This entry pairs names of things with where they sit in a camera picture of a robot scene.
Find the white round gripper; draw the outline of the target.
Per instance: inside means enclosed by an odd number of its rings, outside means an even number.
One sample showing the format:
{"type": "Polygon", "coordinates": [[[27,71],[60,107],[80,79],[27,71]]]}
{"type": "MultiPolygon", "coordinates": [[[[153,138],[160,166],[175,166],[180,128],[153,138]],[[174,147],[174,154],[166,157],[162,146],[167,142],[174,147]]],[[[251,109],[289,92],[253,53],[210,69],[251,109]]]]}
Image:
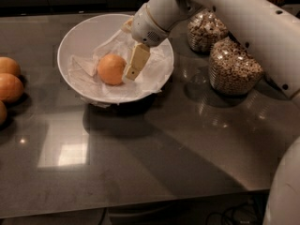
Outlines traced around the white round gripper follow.
{"type": "Polygon", "coordinates": [[[169,32],[156,24],[146,4],[140,7],[133,19],[130,18],[122,24],[121,30],[125,33],[131,32],[132,38],[139,42],[133,47],[124,72],[126,79],[135,81],[148,62],[149,47],[157,47],[169,36],[169,32]]]}

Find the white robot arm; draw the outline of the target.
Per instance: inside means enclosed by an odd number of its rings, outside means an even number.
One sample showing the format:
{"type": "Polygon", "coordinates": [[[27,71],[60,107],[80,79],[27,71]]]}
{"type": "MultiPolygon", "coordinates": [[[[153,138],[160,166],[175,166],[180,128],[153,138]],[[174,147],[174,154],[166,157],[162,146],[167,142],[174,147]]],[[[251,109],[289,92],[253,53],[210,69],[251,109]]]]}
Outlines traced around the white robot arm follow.
{"type": "MultiPolygon", "coordinates": [[[[267,0],[149,0],[135,13],[129,31],[147,49],[156,47],[197,9],[212,9],[254,56],[281,91],[300,107],[300,21],[267,0]]],[[[300,224],[300,139],[281,159],[262,225],[300,224]]]]}

